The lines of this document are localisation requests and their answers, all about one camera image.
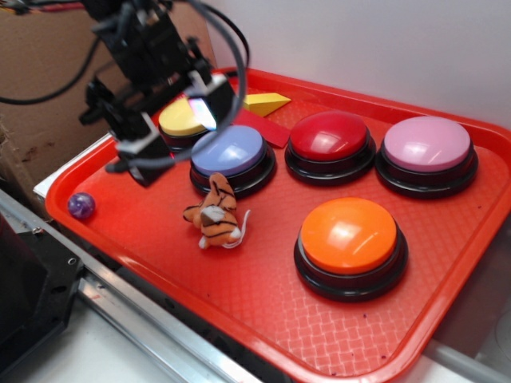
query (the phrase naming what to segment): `plush toy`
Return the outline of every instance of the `plush toy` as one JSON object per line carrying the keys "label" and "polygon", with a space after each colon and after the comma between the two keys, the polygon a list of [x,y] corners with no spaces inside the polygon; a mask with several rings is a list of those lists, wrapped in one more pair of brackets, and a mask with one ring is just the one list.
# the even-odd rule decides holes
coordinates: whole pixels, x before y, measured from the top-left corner
{"label": "plush toy", "polygon": [[195,206],[184,209],[183,217],[200,229],[199,247],[223,246],[233,248],[243,240],[250,211],[247,211],[240,229],[236,220],[236,198],[227,178],[220,173],[209,177],[211,191]]}

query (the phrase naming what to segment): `pink button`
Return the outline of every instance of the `pink button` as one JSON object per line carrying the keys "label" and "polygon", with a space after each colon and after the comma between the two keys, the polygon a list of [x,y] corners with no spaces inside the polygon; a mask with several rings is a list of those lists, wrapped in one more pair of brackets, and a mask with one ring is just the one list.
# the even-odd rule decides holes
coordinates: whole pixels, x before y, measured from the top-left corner
{"label": "pink button", "polygon": [[362,118],[340,111],[316,113],[291,130],[293,150],[313,161],[341,160],[355,154],[366,142]]}
{"label": "pink button", "polygon": [[440,172],[460,164],[470,149],[469,133],[457,122],[434,116],[414,117],[385,135],[390,161],[414,172]]}

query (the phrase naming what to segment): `shiny button top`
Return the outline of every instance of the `shiny button top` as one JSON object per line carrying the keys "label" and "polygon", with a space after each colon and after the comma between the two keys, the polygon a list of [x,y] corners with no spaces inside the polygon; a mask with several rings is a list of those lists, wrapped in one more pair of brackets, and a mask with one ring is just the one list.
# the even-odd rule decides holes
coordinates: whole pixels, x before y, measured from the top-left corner
{"label": "shiny button top", "polygon": [[186,98],[180,98],[167,106],[160,114],[161,130],[170,136],[191,136],[206,130],[195,118]]}
{"label": "shiny button top", "polygon": [[340,160],[355,154],[366,142],[362,118],[340,111],[316,113],[291,130],[293,150],[313,161]]}
{"label": "shiny button top", "polygon": [[397,227],[383,207],[361,198],[333,199],[305,219],[300,232],[309,260],[332,274],[361,274],[392,254]]}
{"label": "shiny button top", "polygon": [[384,139],[390,161],[415,172],[440,172],[460,164],[470,149],[469,133],[457,122],[421,116],[401,121]]}
{"label": "shiny button top", "polygon": [[220,172],[234,176],[255,165],[265,153],[263,137],[253,128],[233,125],[219,136],[210,132],[196,142],[192,162],[206,176]]}

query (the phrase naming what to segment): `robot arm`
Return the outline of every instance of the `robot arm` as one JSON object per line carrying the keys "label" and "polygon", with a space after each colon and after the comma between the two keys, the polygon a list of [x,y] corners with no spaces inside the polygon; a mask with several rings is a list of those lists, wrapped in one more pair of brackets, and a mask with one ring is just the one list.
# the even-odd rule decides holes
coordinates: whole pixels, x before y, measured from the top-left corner
{"label": "robot arm", "polygon": [[99,21],[93,32],[105,43],[130,85],[122,94],[114,95],[93,79],[87,89],[89,110],[80,120],[89,124],[105,118],[120,157],[108,170],[127,170],[139,184],[149,186],[166,167],[139,168],[129,162],[170,154],[149,116],[187,90],[188,95],[207,104],[215,121],[222,121],[232,107],[234,92],[226,77],[211,75],[212,67],[195,39],[181,40],[168,16],[171,2],[165,6],[154,0],[82,3]]}

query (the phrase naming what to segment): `orange button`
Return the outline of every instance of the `orange button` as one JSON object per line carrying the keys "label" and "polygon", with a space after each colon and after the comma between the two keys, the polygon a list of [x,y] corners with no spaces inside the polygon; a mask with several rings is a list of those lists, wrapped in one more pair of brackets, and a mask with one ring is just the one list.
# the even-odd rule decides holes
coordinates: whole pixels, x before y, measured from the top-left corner
{"label": "orange button", "polygon": [[303,222],[300,237],[317,267],[332,274],[361,274],[390,257],[396,234],[396,223],[386,209],[349,197],[319,205]]}

